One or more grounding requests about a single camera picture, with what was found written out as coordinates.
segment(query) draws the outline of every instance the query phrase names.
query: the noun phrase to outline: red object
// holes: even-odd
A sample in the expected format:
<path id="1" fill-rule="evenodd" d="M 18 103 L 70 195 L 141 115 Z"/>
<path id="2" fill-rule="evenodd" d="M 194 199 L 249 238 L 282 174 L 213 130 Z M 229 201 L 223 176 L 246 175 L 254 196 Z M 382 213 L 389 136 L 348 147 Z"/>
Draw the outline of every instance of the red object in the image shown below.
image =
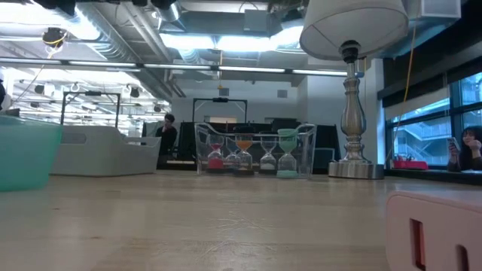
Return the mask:
<path id="1" fill-rule="evenodd" d="M 221 148 L 221 144 L 211 144 L 211 148 L 215 151 L 219 150 Z"/>
<path id="2" fill-rule="evenodd" d="M 223 160 L 218 158 L 212 158 L 208 161 L 208 169 L 223 169 L 224 163 Z"/>
<path id="3" fill-rule="evenodd" d="M 428 170 L 429 165 L 424 161 L 393 161 L 393 168 Z"/>

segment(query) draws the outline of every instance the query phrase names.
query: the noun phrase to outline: woman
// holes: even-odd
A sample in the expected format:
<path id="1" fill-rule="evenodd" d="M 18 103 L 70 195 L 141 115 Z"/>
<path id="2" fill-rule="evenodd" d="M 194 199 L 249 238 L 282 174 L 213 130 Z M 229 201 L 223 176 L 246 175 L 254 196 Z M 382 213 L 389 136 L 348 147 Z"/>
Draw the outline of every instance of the woman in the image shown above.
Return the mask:
<path id="1" fill-rule="evenodd" d="M 462 134 L 461 151 L 453 144 L 449 145 L 450 160 L 448 170 L 460 172 L 462 170 L 482 170 L 482 126 L 472 126 Z"/>

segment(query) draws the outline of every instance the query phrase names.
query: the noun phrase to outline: hourglass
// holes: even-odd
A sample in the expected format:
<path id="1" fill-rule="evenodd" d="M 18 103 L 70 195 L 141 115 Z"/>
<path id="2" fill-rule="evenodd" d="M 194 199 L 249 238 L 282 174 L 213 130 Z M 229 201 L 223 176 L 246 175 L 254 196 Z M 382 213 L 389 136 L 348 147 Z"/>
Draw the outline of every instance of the hourglass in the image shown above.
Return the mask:
<path id="1" fill-rule="evenodd" d="M 236 145 L 241 150 L 237 157 L 239 166 L 234 172 L 236 175 L 254 175 L 253 171 L 253 157 L 248 153 L 249 147 L 253 145 L 253 138 L 251 134 L 236 135 Z"/>
<path id="2" fill-rule="evenodd" d="M 238 146 L 234 138 L 226 138 L 226 148 L 229 151 L 229 155 L 224 158 L 224 168 L 227 171 L 234 172 L 239 167 L 239 158 L 236 155 Z"/>
<path id="3" fill-rule="evenodd" d="M 298 177 L 297 164 L 291 152 L 297 147 L 297 130 L 279 129 L 278 136 L 279 146 L 285 154 L 279 158 L 276 176 L 279 178 L 296 178 Z"/>
<path id="4" fill-rule="evenodd" d="M 259 173 L 276 175 L 276 158 L 271 154 L 276 144 L 277 137 L 275 135 L 261 137 L 261 147 L 265 151 L 265 155 L 260 160 Z"/>
<path id="5" fill-rule="evenodd" d="M 209 146 L 211 146 L 212 152 L 208 155 L 207 172 L 222 173 L 224 171 L 224 162 L 221 148 L 224 144 L 224 136 L 209 134 L 208 142 Z"/>

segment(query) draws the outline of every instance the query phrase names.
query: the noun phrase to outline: table surface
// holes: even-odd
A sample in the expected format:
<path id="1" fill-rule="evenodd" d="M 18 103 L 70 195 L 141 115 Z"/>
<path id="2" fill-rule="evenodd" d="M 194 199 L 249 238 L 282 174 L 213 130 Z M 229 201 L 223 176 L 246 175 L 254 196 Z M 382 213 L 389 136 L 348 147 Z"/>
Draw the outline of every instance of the table surface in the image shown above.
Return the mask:
<path id="1" fill-rule="evenodd" d="M 479 190 L 413 179 L 312 181 L 159 171 L 59 177 L 0 193 L 2 271 L 389 271 L 394 190 Z"/>

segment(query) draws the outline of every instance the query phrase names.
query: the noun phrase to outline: person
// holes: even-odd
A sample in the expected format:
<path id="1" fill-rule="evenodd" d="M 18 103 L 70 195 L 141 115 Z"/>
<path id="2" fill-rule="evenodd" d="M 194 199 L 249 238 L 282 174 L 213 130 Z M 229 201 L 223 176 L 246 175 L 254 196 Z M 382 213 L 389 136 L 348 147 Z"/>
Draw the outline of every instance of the person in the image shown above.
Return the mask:
<path id="1" fill-rule="evenodd" d="M 482 170 L 482 126 L 471 126 L 462 134 L 461 151 L 453 144 L 449 145 L 450 159 L 448 170 Z"/>
<path id="2" fill-rule="evenodd" d="M 164 125 L 156 131 L 156 137 L 161 137 L 157 165 L 162 165 L 167 162 L 174 147 L 174 142 L 178 136 L 178 131 L 172 126 L 174 120 L 174 115 L 166 114 L 166 116 L 164 116 Z"/>

